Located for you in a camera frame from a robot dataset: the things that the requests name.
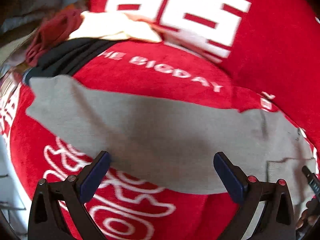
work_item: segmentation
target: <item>red bedding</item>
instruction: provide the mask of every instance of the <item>red bedding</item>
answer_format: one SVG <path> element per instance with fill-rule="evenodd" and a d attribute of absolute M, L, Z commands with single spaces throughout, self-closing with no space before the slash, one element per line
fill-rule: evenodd
<path fill-rule="evenodd" d="M 274 95 L 272 101 L 306 130 L 311 142 L 316 146 L 320 143 L 317 134 L 320 105 L 315 100 L 316 81 L 320 77 L 317 71 L 320 25 L 304 0 L 90 0 L 90 5 L 95 12 L 105 8 L 131 13 L 134 11 L 130 10 L 139 10 L 138 14 L 154 18 L 169 29 L 194 30 L 205 37 L 201 40 L 204 51 L 216 58 L 217 65 L 229 74 L 234 85 L 257 94 L 264 91 Z M 141 52 L 133 56 L 167 63 L 166 58 L 156 58 L 156 50 L 155 58 L 146 56 L 148 50 L 152 51 L 145 49 L 147 45 L 156 46 L 142 44 Z M 131 41 L 112 49 L 123 52 L 130 47 Z M 171 49 L 176 56 L 175 63 L 179 64 L 182 60 L 179 57 L 184 57 L 185 52 L 179 54 L 178 49 Z M 194 65 L 193 70 L 204 72 L 201 65 Z M 185 79 L 179 79 L 179 85 L 172 76 L 151 77 L 145 72 L 141 74 L 145 77 L 141 84 L 137 76 L 132 75 L 138 71 L 109 69 L 95 58 L 74 77 L 89 88 L 107 91 L 138 93 L 139 86 L 144 88 L 144 94 L 153 93 L 158 97 L 208 95 L 208 90 L 197 90 L 187 85 Z M 25 115 L 32 101 L 31 90 L 22 85 L 6 109 L 1 110 L 8 153 L 30 198 L 40 178 L 65 179 L 77 174 L 90 161 L 85 154 Z M 113 169 L 86 207 L 107 237 L 129 240 L 216 239 L 237 208 L 228 194 L 177 193 Z M 79 237 L 74 228 L 72 232 Z"/>

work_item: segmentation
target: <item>white chinese character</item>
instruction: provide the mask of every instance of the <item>white chinese character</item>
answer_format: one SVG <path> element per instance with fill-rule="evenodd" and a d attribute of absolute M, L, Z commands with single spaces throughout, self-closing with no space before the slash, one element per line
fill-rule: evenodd
<path fill-rule="evenodd" d="M 108 0 L 105 10 L 115 11 L 119 5 L 136 4 L 139 5 L 138 10 L 124 11 L 155 20 L 164 2 L 165 0 Z M 232 46 L 233 44 L 241 17 L 223 10 L 224 4 L 242 12 L 248 12 L 251 5 L 246 0 L 167 0 L 160 18 L 160 24 L 196 33 L 199 37 L 198 44 L 202 44 L 204 50 L 222 58 L 227 58 L 230 53 L 229 50 L 207 43 L 208 40 L 211 40 L 225 46 Z M 210 21 L 215 26 L 213 28 L 186 19 L 186 14 Z"/>

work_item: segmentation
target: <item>blue gripper pad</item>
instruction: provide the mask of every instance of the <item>blue gripper pad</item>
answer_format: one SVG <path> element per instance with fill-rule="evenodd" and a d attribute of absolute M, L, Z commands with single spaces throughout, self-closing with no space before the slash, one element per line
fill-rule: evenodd
<path fill-rule="evenodd" d="M 110 163 L 110 154 L 106 151 L 101 151 L 93 162 L 85 166 L 79 173 L 78 178 L 82 180 L 82 183 L 78 185 L 77 191 L 82 204 L 89 202 L 93 198 L 110 167 Z"/>
<path fill-rule="evenodd" d="M 233 202 L 242 205 L 248 185 L 247 182 L 244 181 L 244 177 L 241 176 L 241 178 L 238 178 L 236 173 L 239 173 L 237 168 L 241 173 L 243 173 L 243 171 L 239 167 L 234 166 L 223 152 L 218 152 L 214 155 L 213 166 Z"/>

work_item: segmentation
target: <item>red screw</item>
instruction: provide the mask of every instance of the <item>red screw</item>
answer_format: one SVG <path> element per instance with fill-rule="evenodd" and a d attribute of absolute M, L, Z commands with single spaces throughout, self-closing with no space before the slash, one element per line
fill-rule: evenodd
<path fill-rule="evenodd" d="M 287 183 L 285 182 L 284 179 L 280 179 L 280 180 L 279 180 L 279 184 L 280 184 L 281 186 L 285 186 L 285 184 L 287 184 Z"/>
<path fill-rule="evenodd" d="M 250 181 L 250 182 L 256 182 L 256 181 L 257 181 L 257 178 L 256 178 L 255 176 L 250 175 L 250 176 L 248 176 L 248 181 Z"/>

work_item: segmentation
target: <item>beige cloth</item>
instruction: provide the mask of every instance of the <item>beige cloth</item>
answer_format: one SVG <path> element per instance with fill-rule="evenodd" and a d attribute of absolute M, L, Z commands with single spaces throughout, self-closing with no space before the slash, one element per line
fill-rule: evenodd
<path fill-rule="evenodd" d="M 120 12 L 92 13 L 84 11 L 80 27 L 70 34 L 68 40 L 75 38 L 99 38 L 109 41 L 135 40 L 161 42 L 160 36 L 148 23 L 130 20 Z"/>

